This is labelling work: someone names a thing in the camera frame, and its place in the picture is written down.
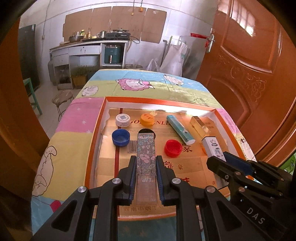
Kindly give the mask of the black bottle cap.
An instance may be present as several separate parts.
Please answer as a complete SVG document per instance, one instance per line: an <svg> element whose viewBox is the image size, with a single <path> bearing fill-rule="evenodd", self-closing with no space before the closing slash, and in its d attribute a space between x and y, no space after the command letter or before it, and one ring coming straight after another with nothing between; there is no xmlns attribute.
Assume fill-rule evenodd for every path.
<svg viewBox="0 0 296 241"><path fill-rule="evenodd" d="M151 140L155 140L155 138L156 138L156 133L149 128L142 128L141 130L138 131L138 134L137 134L138 140L151 141Z"/></svg>

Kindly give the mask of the red bottle cap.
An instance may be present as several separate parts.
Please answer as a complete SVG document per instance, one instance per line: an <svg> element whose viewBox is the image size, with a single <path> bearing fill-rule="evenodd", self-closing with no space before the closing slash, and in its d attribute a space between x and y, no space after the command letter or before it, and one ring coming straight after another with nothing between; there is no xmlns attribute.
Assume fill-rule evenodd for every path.
<svg viewBox="0 0 296 241"><path fill-rule="evenodd" d="M165 154L171 158L178 157L182 152L182 149L182 144L179 141L173 139L167 140L164 147Z"/></svg>

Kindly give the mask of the green metal table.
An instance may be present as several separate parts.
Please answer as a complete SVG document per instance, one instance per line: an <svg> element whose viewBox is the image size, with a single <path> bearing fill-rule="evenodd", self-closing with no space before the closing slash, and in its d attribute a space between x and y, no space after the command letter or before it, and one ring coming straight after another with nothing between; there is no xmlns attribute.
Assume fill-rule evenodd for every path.
<svg viewBox="0 0 296 241"><path fill-rule="evenodd" d="M32 85L32 81L31 81L31 79L30 79L30 78L24 79L24 80L23 80L23 84L24 84L24 86L28 86L28 87L29 87L30 94L31 94L31 96L33 97L33 100L34 100L34 101L33 101L33 102L30 102L30 104L31 104L31 106L32 106L32 109L33 109L33 110L34 110L34 109L37 109L38 112L39 112L39 115L42 115L43 112L42 112L42 110L41 110L41 108L40 108L40 105L39 105L39 103L38 103L38 101L37 101L36 94L35 94L35 91L34 91L34 89L33 89L33 85Z"/></svg>

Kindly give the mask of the opaque orange bottle cap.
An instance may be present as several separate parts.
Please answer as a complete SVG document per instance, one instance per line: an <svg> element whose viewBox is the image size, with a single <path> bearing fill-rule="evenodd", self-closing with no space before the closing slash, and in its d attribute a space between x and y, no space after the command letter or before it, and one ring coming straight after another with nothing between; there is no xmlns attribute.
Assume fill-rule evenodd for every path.
<svg viewBox="0 0 296 241"><path fill-rule="evenodd" d="M144 113L140 116L140 123L143 126L153 126L155 122L154 116L149 113Z"/></svg>

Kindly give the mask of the floral patterned lighter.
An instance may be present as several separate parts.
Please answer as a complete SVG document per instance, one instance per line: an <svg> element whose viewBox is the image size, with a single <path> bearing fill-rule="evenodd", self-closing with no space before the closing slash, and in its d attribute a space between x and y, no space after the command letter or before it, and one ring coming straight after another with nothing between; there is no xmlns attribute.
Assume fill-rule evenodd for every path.
<svg viewBox="0 0 296 241"><path fill-rule="evenodd" d="M137 139L136 205L157 204L155 140Z"/></svg>

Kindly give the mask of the teal air fryer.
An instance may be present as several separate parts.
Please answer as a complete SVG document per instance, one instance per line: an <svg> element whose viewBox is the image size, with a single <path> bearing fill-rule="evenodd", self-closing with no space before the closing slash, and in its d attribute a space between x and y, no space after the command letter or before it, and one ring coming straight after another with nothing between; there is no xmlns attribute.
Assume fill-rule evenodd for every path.
<svg viewBox="0 0 296 241"><path fill-rule="evenodd" d="M121 62L121 52L120 45L106 45L104 63L119 64Z"/></svg>

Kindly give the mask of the wooden door right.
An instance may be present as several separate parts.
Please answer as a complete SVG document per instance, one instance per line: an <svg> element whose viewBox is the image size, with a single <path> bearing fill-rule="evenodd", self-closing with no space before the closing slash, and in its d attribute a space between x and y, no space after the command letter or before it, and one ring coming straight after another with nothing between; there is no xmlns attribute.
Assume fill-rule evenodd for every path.
<svg viewBox="0 0 296 241"><path fill-rule="evenodd" d="M295 152L295 46L258 1L218 1L197 80L233 119L255 157Z"/></svg>

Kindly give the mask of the potted green plant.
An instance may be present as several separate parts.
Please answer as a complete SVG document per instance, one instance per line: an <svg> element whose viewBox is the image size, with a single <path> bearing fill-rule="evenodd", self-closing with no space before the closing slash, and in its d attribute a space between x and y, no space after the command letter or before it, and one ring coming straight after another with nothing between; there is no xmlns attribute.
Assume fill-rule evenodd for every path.
<svg viewBox="0 0 296 241"><path fill-rule="evenodd" d="M71 79L75 89L83 87L87 81L96 73L96 66L78 65L71 70Z"/></svg>

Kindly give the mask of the blue bottle cap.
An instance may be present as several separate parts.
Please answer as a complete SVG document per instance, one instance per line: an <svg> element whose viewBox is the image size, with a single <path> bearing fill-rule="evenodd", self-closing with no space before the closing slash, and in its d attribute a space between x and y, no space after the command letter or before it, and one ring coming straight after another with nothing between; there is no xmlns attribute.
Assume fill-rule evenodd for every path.
<svg viewBox="0 0 296 241"><path fill-rule="evenodd" d="M112 135L112 142L117 147L125 147L130 142L130 133L125 129L117 129Z"/></svg>

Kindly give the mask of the black gas stove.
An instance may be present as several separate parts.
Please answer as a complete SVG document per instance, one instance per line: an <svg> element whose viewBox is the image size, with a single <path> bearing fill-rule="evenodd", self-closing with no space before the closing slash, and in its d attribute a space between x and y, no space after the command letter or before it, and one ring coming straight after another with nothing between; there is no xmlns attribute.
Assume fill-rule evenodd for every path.
<svg viewBox="0 0 296 241"><path fill-rule="evenodd" d="M128 30L112 30L108 33L106 33L105 36L106 40L129 40L130 39L130 33Z"/></svg>

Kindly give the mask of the green beverage carton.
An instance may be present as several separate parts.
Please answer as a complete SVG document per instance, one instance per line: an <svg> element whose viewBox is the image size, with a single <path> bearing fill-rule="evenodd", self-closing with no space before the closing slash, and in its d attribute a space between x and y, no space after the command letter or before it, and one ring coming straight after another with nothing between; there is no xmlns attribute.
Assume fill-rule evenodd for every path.
<svg viewBox="0 0 296 241"><path fill-rule="evenodd" d="M296 152L294 152L281 166L280 169L293 175L295 169Z"/></svg>

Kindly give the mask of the white sack bag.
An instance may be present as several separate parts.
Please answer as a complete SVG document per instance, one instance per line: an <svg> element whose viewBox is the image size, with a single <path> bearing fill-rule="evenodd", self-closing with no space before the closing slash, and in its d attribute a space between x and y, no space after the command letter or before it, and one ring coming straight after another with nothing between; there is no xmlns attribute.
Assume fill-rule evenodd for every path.
<svg viewBox="0 0 296 241"><path fill-rule="evenodd" d="M183 42L180 45L170 45L159 71L170 75L182 76L187 48L188 46Z"/></svg>

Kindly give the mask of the kitchen counter cabinet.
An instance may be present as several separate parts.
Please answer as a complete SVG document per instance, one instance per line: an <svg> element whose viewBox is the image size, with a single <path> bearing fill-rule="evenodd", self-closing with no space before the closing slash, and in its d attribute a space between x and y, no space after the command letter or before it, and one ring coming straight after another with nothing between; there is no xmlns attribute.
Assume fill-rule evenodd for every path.
<svg viewBox="0 0 296 241"><path fill-rule="evenodd" d="M99 69L123 69L126 65L128 40L96 40L65 44L50 49L55 83L60 89L74 89L72 76L78 71ZM119 62L106 55L106 49L120 49Z"/></svg>

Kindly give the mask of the white lighter box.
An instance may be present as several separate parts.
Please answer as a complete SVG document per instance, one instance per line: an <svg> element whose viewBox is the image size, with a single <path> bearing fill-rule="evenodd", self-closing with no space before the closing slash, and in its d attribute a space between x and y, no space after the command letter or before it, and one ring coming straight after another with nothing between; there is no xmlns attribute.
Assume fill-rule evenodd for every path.
<svg viewBox="0 0 296 241"><path fill-rule="evenodd" d="M215 156L223 161L226 161L223 151L215 137L204 137L202 139L202 145L205 149L205 152L209 157Z"/></svg>

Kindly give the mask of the colourful cartoon tablecloth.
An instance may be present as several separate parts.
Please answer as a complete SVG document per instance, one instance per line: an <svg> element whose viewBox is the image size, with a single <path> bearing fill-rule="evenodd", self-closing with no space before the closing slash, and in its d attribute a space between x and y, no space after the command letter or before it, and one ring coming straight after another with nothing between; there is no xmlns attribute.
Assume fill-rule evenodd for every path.
<svg viewBox="0 0 296 241"><path fill-rule="evenodd" d="M64 112L41 158L31 200L33 233L83 184L92 135L106 96L155 98L216 108L245 157L254 159L232 118L199 82L159 72L99 70Z"/></svg>

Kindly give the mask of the wooden door frame left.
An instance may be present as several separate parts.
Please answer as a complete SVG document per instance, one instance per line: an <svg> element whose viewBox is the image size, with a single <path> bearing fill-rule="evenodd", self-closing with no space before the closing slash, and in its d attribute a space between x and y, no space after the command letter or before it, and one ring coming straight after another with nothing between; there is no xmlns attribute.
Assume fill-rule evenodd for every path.
<svg viewBox="0 0 296 241"><path fill-rule="evenodd" d="M34 178L49 138L23 84L19 23L1 42L1 219L10 230L30 232Z"/></svg>

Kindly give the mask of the cardboard wall sheets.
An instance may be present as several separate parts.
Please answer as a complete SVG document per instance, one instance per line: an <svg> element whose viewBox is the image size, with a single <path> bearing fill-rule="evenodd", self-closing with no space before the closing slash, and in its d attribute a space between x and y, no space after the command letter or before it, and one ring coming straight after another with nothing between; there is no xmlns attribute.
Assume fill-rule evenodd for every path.
<svg viewBox="0 0 296 241"><path fill-rule="evenodd" d="M87 9L65 17L62 36L68 40L73 32L91 30L95 35L101 31L128 30L131 36L141 41L160 43L167 13L157 9L129 6L107 6Z"/></svg>

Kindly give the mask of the white bottle cap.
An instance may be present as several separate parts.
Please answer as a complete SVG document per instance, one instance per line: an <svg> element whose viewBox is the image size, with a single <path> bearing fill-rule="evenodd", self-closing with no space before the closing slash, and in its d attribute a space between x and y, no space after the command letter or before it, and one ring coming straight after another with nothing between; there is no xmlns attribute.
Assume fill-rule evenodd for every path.
<svg viewBox="0 0 296 241"><path fill-rule="evenodd" d="M126 113L120 113L115 117L115 124L120 128L130 125L130 116Z"/></svg>

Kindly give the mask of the teal lighter with bird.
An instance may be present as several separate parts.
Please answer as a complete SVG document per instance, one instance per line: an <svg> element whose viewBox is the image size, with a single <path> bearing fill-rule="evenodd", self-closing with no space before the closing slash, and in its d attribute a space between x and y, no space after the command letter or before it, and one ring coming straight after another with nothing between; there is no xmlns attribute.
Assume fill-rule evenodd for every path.
<svg viewBox="0 0 296 241"><path fill-rule="evenodd" d="M196 140L174 115L168 115L166 120L186 145L195 143Z"/></svg>

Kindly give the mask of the round metal stool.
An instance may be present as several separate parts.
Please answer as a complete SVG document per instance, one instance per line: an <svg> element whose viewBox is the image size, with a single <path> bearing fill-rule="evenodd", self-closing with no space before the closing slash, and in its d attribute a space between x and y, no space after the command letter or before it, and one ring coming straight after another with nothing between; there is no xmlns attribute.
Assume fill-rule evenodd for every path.
<svg viewBox="0 0 296 241"><path fill-rule="evenodd" d="M58 121L61 120L64 111L60 110L61 104L66 103L67 101L72 101L74 99L73 92L69 89L62 90L59 92L53 99L52 103L56 106L58 111Z"/></svg>

